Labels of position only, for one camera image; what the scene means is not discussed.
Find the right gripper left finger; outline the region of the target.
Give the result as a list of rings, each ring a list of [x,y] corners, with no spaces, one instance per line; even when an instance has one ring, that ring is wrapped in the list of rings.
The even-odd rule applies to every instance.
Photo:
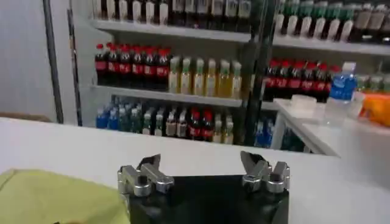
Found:
[[[153,191],[167,194],[174,186],[174,178],[159,171],[161,154],[145,157],[137,167],[121,166],[117,172],[120,194],[148,197]]]

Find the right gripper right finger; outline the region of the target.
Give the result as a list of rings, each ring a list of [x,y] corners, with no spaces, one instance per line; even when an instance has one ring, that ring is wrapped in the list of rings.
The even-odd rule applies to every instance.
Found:
[[[240,152],[241,162],[246,174],[242,184],[249,192],[257,192],[264,187],[272,194],[281,194],[289,190],[290,167],[284,161],[274,166],[259,154]]]

